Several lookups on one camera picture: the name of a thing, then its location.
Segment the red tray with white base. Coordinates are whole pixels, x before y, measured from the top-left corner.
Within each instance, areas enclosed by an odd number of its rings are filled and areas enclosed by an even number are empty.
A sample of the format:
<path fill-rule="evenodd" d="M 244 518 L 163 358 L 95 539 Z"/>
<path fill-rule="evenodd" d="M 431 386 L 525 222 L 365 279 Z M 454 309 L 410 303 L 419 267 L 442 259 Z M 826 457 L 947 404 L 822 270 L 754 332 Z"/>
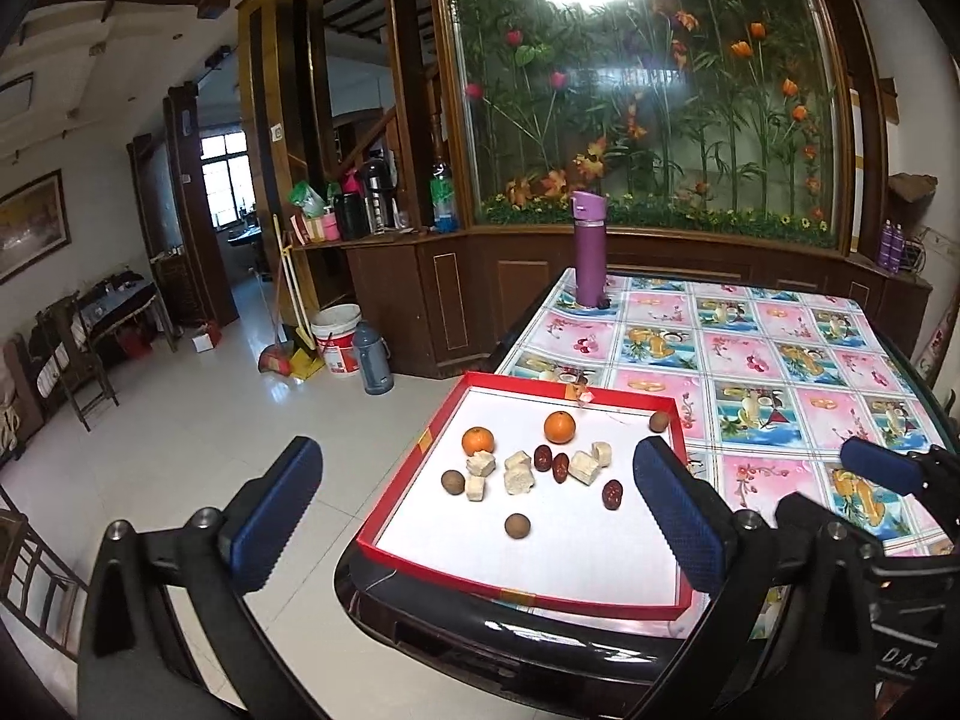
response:
<path fill-rule="evenodd" d="M 607 442 L 612 465 L 590 486 L 532 472 L 522 491 L 510 493 L 506 461 L 545 444 L 551 411 L 576 421 L 576 437 L 562 449 L 569 460 Z M 374 504 L 356 543 L 381 566 L 472 595 L 581 616 L 674 621 L 693 590 L 633 481 L 635 447 L 651 436 L 654 415 L 664 415 L 661 437 L 683 457 L 672 398 L 608 388 L 576 395 L 564 383 L 469 372 Z M 473 426 L 490 429 L 496 442 L 496 470 L 486 478 L 467 472 L 460 439 Z M 466 478 L 460 496 L 443 489 L 448 470 Z M 623 484 L 618 511 L 602 504 L 609 479 Z M 530 520 L 527 538 L 506 535 L 511 514 Z"/>

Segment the wooden cabinet partition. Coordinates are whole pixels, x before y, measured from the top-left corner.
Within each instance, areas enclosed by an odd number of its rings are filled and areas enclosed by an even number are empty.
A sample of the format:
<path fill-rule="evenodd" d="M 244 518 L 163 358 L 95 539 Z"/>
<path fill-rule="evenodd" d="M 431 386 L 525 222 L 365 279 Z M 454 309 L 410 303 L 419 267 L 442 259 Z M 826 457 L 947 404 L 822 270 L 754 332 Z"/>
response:
<path fill-rule="evenodd" d="M 849 229 L 825 249 L 720 232 L 585 227 L 569 216 L 553 224 L 466 221 L 454 232 L 434 231 L 430 163 L 446 156 L 455 171 L 466 169 L 466 124 L 452 89 L 454 65 L 449 57 L 427 64 L 416 55 L 413 18 L 427 7 L 449 31 L 448 0 L 381 0 L 397 101 L 371 133 L 397 146 L 400 203 L 412 229 L 302 241 L 281 208 L 283 195 L 301 179 L 335 179 L 353 164 L 334 148 L 327 2 L 241 0 L 238 7 L 242 123 L 252 146 L 257 215 L 268 263 L 296 288 L 281 301 L 283 314 L 354 299 L 386 335 L 398 372 L 444 379 L 501 353 L 550 283 L 574 271 L 599 284 L 644 275 L 841 296 L 861 305 L 897 355 L 916 346 L 928 282 L 882 270 Z"/>

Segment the right orange tangerine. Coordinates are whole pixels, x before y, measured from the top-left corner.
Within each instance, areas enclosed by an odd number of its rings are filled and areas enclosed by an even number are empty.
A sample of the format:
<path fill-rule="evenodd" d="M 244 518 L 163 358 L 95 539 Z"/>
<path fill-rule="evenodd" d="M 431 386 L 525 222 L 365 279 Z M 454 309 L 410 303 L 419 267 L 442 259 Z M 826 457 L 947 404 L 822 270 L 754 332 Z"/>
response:
<path fill-rule="evenodd" d="M 544 421 L 544 438 L 548 444 L 566 445 L 576 437 L 576 421 L 568 411 L 551 411 Z"/>

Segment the broom with yellow dustpan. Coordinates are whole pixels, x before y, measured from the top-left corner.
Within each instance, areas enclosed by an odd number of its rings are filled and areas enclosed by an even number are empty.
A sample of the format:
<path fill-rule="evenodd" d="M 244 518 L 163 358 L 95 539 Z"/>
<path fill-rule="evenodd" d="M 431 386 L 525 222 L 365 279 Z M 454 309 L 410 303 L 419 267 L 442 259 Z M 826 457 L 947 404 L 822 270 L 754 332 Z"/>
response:
<path fill-rule="evenodd" d="M 272 309 L 275 338 L 260 351 L 257 358 L 257 371 L 261 374 L 275 374 L 285 379 L 306 382 L 324 367 L 324 361 L 309 325 L 306 305 L 302 300 L 296 277 L 295 264 L 291 259 L 291 247 L 285 242 L 277 215 L 272 216 L 272 227 L 278 250 L 278 270 L 275 275 L 274 309 Z M 290 312 L 293 316 L 291 325 L 285 325 L 281 320 L 281 294 L 285 294 L 290 304 Z"/>

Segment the grey-blue thermos jug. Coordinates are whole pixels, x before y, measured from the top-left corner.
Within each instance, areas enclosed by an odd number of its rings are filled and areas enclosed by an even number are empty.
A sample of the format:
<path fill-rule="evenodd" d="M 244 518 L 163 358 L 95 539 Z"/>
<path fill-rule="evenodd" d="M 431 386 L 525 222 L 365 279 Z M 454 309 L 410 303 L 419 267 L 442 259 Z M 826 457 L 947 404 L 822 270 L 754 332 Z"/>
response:
<path fill-rule="evenodd" d="M 386 395 L 394 387 L 394 376 L 389 364 L 389 346 L 372 325 L 362 320 L 353 337 L 358 369 L 364 392 L 368 395 Z"/>

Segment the left orange tangerine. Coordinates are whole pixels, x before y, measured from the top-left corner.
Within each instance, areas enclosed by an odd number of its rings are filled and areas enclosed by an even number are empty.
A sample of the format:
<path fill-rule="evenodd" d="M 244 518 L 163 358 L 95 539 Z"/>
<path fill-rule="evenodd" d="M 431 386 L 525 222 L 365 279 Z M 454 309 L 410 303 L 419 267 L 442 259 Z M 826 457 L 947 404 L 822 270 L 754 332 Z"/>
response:
<path fill-rule="evenodd" d="M 490 429 L 482 426 L 469 427 L 469 429 L 462 434 L 460 444 L 462 444 L 462 450 L 464 450 L 464 454 L 466 454 L 467 457 L 473 457 L 475 454 L 478 454 L 478 452 L 493 454 L 494 447 L 496 447 L 493 433 Z"/>

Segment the dark red date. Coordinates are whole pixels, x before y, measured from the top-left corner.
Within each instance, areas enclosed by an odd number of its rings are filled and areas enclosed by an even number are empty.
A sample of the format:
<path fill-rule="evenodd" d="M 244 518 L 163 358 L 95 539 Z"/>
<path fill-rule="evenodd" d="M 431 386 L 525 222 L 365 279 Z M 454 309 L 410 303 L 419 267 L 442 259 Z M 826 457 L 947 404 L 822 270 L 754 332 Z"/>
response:
<path fill-rule="evenodd" d="M 618 479 L 609 479 L 602 488 L 602 504 L 608 511 L 618 511 L 622 499 L 623 484 Z"/>

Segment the green plastic bottle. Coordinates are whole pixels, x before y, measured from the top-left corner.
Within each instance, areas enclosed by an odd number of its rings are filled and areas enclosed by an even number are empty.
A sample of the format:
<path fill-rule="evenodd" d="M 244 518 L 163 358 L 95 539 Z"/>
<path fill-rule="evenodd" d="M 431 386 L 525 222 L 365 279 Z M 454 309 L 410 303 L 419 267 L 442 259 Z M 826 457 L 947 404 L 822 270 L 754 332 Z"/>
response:
<path fill-rule="evenodd" d="M 459 221 L 455 213 L 454 182 L 452 182 L 452 172 L 444 161 L 438 161 L 433 166 L 430 193 L 436 229 L 444 234 L 457 231 Z"/>

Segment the purple thermos bottle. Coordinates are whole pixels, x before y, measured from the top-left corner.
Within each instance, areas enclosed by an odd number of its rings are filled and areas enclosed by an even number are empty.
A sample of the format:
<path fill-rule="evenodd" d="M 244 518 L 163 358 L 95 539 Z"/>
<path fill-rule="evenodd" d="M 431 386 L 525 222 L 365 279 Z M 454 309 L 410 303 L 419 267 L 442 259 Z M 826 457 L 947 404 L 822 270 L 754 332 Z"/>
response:
<path fill-rule="evenodd" d="M 605 299 L 607 275 L 607 200 L 597 193 L 571 193 L 574 226 L 574 268 L 576 301 L 596 309 Z"/>

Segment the fruit-print pink tablecloth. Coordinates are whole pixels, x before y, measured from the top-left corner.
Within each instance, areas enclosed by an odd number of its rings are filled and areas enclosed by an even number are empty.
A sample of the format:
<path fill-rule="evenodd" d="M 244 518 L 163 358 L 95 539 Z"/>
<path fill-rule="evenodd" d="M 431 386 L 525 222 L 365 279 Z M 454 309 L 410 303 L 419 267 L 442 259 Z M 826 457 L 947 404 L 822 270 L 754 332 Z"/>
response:
<path fill-rule="evenodd" d="M 851 437 L 899 454 L 952 444 L 926 382 L 851 298 L 612 273 L 587 309 L 565 271 L 493 353 L 494 372 L 669 398 L 693 472 L 731 509 L 800 493 L 892 556 L 952 543 L 923 505 L 843 470 Z"/>

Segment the white plastic bucket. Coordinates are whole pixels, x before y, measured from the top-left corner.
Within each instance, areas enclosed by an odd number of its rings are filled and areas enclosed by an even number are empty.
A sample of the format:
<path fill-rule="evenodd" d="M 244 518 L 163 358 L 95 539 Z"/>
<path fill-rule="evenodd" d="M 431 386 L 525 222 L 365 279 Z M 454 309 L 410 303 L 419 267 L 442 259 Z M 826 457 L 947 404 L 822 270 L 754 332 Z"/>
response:
<path fill-rule="evenodd" d="M 313 315 L 311 330 L 325 367 L 338 377 L 358 372 L 353 338 L 361 320 L 358 304 L 337 304 Z"/>

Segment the flower mural glass panel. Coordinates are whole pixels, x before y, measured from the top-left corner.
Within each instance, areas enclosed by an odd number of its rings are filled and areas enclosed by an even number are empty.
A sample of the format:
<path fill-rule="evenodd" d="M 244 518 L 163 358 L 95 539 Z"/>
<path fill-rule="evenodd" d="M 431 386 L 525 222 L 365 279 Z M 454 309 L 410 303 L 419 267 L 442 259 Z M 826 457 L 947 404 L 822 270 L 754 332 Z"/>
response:
<path fill-rule="evenodd" d="M 470 217 L 833 249 L 839 68 L 825 0 L 439 0 Z"/>

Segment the orange tangerine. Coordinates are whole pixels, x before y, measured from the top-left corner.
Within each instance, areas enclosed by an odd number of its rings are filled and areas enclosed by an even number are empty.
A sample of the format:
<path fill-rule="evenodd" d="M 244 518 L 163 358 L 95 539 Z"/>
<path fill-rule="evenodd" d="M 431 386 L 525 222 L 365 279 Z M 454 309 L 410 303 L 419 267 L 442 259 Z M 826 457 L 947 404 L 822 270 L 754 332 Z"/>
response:
<path fill-rule="evenodd" d="M 568 411 L 551 411 L 544 421 L 544 438 L 548 444 L 566 445 L 576 437 L 576 421 Z"/>
<path fill-rule="evenodd" d="M 493 433 L 490 429 L 482 426 L 469 427 L 469 429 L 462 434 L 460 444 L 462 444 L 462 450 L 464 450 L 464 454 L 466 454 L 467 457 L 473 457 L 475 454 L 478 454 L 478 452 L 493 454 L 494 447 L 496 447 Z"/>

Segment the framed wall painting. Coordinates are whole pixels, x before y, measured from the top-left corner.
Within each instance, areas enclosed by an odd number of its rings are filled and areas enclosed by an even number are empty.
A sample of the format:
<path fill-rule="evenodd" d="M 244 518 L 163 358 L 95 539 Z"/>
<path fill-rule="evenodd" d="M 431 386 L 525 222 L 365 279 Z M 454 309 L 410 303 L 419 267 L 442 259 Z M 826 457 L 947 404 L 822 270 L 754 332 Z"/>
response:
<path fill-rule="evenodd" d="M 64 179 L 60 169 L 3 195 L 0 202 L 2 283 L 70 243 Z"/>

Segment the brown longan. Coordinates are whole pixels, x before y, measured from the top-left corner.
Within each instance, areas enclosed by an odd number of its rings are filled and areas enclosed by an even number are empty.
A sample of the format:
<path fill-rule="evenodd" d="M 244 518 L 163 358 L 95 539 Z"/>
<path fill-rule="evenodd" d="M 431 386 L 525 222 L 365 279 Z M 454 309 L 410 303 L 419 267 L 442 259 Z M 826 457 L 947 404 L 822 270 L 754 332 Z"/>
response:
<path fill-rule="evenodd" d="M 466 490 L 466 478 L 457 470 L 448 470 L 441 475 L 441 484 L 446 493 L 460 496 Z"/>
<path fill-rule="evenodd" d="M 523 514 L 511 514 L 505 520 L 505 532 L 509 538 L 524 539 L 530 535 L 532 525 L 530 520 Z"/>

